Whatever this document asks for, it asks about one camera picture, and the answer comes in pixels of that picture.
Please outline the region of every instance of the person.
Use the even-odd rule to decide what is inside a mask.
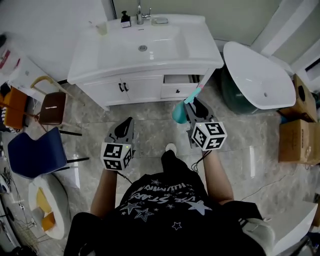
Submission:
[[[163,172],[135,181],[116,208],[117,174],[103,170],[90,213],[72,220],[64,255],[270,255],[272,229],[254,203],[234,200],[217,152],[203,159],[207,192],[176,152],[168,144],[161,157]]]

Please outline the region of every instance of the white cabinet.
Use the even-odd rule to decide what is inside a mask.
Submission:
[[[121,81],[131,103],[154,102],[161,98],[163,75],[121,77]]]
[[[130,103],[129,97],[119,78],[85,83],[81,86],[81,89],[102,108],[109,105]]]
[[[92,77],[77,85],[99,106],[181,101],[204,85],[214,69],[173,68]]]

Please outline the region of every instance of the sink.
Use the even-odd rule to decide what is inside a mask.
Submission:
[[[119,29],[105,36],[99,47],[99,62],[106,67],[181,60],[189,55],[182,30],[172,25]]]
[[[224,65],[205,17],[158,14],[168,24],[152,25],[151,20],[122,28],[121,20],[107,22],[107,34],[95,27],[83,31],[75,47],[68,82],[123,73],[163,69],[219,69]]]

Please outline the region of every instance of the cabinet handle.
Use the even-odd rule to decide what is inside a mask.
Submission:
[[[126,87],[126,83],[125,83],[125,82],[123,83],[123,85],[124,85],[125,91],[126,91],[126,92],[129,91],[129,90],[127,89],[127,87]]]
[[[124,92],[125,90],[121,88],[121,83],[119,83],[119,88],[121,92]]]

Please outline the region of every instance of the black t-shirt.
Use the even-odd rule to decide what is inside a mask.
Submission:
[[[249,218],[262,219],[254,203],[213,202],[195,172],[144,175],[105,219],[77,214],[64,255],[79,251],[86,255],[92,249],[96,255],[135,251],[265,255],[242,231]]]

